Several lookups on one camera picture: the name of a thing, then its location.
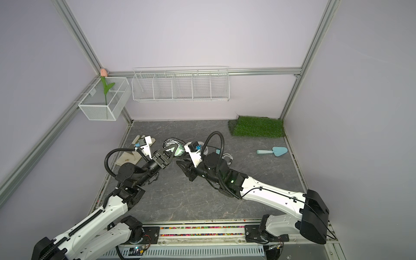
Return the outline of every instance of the light blue trowel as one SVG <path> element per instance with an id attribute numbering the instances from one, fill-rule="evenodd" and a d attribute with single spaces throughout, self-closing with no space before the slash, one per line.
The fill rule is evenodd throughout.
<path id="1" fill-rule="evenodd" d="M 257 150 L 257 154 L 275 154 L 275 156 L 281 156 L 282 154 L 287 153 L 286 147 L 273 147 L 272 151 L 270 150 Z"/>

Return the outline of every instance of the green leaf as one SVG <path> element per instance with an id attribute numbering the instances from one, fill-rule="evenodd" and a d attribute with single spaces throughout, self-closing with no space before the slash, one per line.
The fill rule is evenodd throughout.
<path id="1" fill-rule="evenodd" d="M 101 76 L 101 82 L 103 83 L 104 88 L 107 86 L 107 82 L 105 82 L 105 77 Z"/>
<path id="2" fill-rule="evenodd" d="M 104 86 L 104 95 L 107 95 L 107 92 L 114 86 L 114 82 Z"/>

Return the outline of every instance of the metal vent grille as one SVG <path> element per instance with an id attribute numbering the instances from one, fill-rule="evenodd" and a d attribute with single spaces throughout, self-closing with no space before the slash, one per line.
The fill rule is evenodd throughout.
<path id="1" fill-rule="evenodd" d="M 130 247 L 122 251 L 124 258 L 137 258 L 129 256 Z M 264 256 L 261 245 L 233 245 L 233 246 L 175 246 L 154 247 L 144 252 L 141 258 L 215 258 L 229 256 Z M 116 250 L 110 250 L 100 259 L 117 257 Z"/>
<path id="2" fill-rule="evenodd" d="M 138 102 L 229 100 L 228 68 L 200 68 L 134 69 L 133 99 Z"/>

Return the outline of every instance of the artificial grass patch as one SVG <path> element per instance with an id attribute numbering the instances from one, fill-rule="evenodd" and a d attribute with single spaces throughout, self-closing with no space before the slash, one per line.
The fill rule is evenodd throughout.
<path id="1" fill-rule="evenodd" d="M 229 120 L 228 128 L 233 136 L 285 137 L 283 120 L 268 117 L 239 116 Z"/>

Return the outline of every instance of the green stem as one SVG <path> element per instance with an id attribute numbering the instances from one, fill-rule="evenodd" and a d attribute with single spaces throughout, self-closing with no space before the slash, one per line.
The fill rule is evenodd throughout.
<path id="1" fill-rule="evenodd" d="M 101 82 L 103 83 L 103 87 L 105 89 L 107 86 L 107 82 L 105 82 L 105 77 L 101 76 Z M 105 97 L 105 105 L 107 105 L 107 93 L 104 93 L 104 97 Z"/>

